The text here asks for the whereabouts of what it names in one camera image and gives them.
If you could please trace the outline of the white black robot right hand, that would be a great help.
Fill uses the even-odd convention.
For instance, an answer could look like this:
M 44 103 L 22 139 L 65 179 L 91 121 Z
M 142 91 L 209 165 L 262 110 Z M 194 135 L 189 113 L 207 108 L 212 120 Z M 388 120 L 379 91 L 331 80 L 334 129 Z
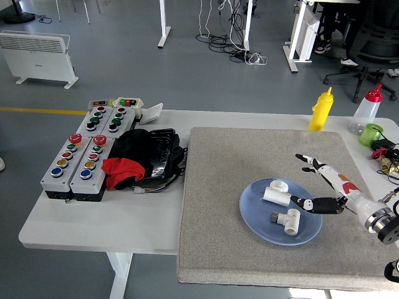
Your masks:
M 292 202 L 313 214 L 340 214 L 347 208 L 358 216 L 361 225 L 364 225 L 368 230 L 372 228 L 373 220 L 370 217 L 383 209 L 383 204 L 371 200 L 354 183 L 333 167 L 302 154 L 296 154 L 296 158 L 309 164 L 309 167 L 302 168 L 303 171 L 321 175 L 336 192 L 336 196 L 313 199 L 291 196 Z

